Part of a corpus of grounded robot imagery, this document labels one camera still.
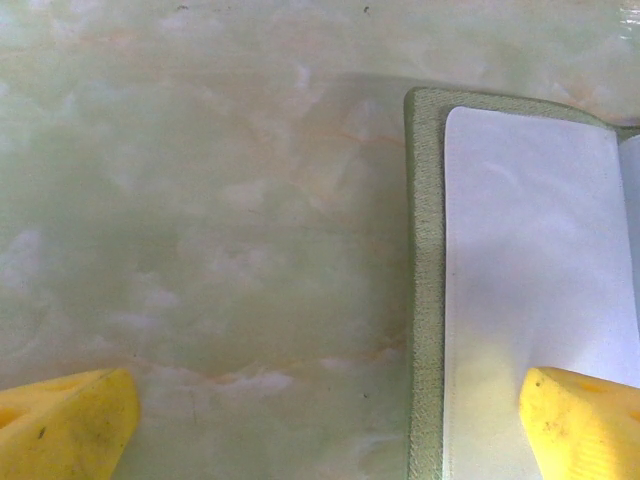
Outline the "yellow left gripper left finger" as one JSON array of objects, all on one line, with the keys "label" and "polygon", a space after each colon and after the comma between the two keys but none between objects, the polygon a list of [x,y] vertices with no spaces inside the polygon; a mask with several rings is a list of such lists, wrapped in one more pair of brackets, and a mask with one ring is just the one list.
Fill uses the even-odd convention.
[{"label": "yellow left gripper left finger", "polygon": [[3,479],[109,479],[140,418],[134,378],[94,370],[1,392]]}]

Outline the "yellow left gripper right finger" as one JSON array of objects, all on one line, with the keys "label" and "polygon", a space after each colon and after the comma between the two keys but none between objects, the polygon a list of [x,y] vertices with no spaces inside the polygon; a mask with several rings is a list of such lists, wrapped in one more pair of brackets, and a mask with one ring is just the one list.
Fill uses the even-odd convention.
[{"label": "yellow left gripper right finger", "polygon": [[531,368],[519,414],[544,479],[639,477],[637,388],[559,368]]}]

